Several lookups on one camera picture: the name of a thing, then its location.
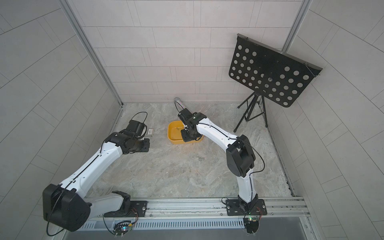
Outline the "yellow plastic storage box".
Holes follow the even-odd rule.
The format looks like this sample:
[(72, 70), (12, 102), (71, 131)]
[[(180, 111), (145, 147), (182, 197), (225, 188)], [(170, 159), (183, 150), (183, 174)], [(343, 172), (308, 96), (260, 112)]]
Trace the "yellow plastic storage box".
[(180, 145), (180, 144), (189, 144), (189, 143), (198, 143), (203, 140), (203, 137), (199, 141), (191, 141), (191, 142), (184, 142), (181, 136), (181, 130), (185, 128), (182, 121), (173, 121), (169, 123), (168, 125), (168, 139), (171, 141), (174, 145)]

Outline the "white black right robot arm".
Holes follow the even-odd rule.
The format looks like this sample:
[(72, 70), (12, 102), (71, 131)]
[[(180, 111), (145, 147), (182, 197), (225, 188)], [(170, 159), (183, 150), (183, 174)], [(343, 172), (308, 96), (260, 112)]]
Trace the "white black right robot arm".
[(191, 113), (184, 109), (178, 114), (184, 125), (181, 130), (184, 142), (200, 140), (207, 137), (226, 152), (227, 167), (237, 177), (242, 211), (250, 211), (257, 203), (259, 197), (255, 190), (253, 174), (262, 172), (265, 169), (265, 161), (262, 161), (263, 168), (255, 171), (256, 156), (260, 154), (254, 150), (248, 137), (245, 135), (233, 135), (216, 124), (202, 113)]

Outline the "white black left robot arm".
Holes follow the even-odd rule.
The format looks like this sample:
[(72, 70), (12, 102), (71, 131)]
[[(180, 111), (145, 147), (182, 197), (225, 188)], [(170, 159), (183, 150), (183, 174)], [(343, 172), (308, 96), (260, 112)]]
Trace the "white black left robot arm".
[(121, 191), (87, 198), (88, 191), (103, 172), (120, 156), (146, 153), (149, 139), (137, 139), (124, 133), (112, 133), (101, 148), (78, 170), (60, 184), (48, 185), (43, 191), (43, 218), (70, 232), (80, 229), (89, 219), (106, 214), (108, 218), (144, 217), (146, 201), (132, 202)]

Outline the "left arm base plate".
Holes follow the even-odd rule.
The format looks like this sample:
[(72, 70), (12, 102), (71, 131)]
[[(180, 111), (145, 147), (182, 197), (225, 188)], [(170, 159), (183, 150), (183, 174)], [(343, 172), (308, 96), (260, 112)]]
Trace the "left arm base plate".
[(114, 212), (104, 214), (105, 218), (135, 218), (144, 217), (147, 210), (148, 201), (124, 202), (121, 208)]

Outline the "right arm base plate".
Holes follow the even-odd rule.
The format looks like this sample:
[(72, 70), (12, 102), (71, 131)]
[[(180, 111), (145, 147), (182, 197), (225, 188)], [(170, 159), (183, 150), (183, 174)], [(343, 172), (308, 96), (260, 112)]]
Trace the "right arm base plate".
[(228, 216), (266, 216), (268, 214), (263, 199), (254, 199), (250, 203), (240, 199), (226, 199), (225, 205)]

